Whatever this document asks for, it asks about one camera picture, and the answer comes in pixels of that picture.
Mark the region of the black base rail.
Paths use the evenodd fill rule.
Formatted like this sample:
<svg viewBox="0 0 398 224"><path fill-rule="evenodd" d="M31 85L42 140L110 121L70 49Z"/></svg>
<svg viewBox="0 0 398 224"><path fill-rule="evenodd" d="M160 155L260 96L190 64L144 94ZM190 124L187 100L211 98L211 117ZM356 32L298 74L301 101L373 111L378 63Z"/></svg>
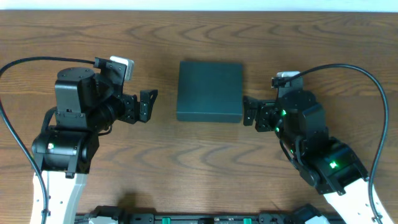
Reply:
<svg viewBox="0 0 398 224"><path fill-rule="evenodd" d="M283 223L344 223L337 214L324 214L306 204L290 213L262 212L258 214L173 214L129 213L112 206L98 206L85 215L77 215L75 223L131 224L283 224Z"/></svg>

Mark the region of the dark green box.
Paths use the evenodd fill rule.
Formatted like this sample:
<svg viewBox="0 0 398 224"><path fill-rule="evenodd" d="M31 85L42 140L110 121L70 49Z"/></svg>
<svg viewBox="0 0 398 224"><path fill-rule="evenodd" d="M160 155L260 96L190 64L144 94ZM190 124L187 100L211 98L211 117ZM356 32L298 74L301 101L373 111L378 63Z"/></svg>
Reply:
<svg viewBox="0 0 398 224"><path fill-rule="evenodd" d="M181 61L176 114L179 121L240 123L243 65Z"/></svg>

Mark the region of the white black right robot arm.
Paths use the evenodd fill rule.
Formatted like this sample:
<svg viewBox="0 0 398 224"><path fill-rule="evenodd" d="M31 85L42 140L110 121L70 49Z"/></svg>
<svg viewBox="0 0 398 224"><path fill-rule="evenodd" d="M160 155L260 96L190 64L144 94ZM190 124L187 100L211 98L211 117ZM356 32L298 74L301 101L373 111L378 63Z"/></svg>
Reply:
<svg viewBox="0 0 398 224"><path fill-rule="evenodd" d="M345 223L383 223L393 220L378 198L368 197L370 178L359 157L331 137L325 111L310 91L292 90L276 100L243 98L244 125L272 131L301 178L324 196Z"/></svg>

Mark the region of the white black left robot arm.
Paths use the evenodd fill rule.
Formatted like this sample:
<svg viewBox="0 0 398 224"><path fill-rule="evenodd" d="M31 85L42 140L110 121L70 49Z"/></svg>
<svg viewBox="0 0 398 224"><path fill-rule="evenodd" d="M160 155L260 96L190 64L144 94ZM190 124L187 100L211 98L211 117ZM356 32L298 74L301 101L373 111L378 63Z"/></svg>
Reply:
<svg viewBox="0 0 398 224"><path fill-rule="evenodd" d="M34 207L47 203L47 223L73 223L99 137L116 120L134 124L150 120L157 90L140 96L123 94L123 79L110 68L95 73L84 67L60 71L55 82L56 107L48 110L32 143L41 173L34 177Z"/></svg>

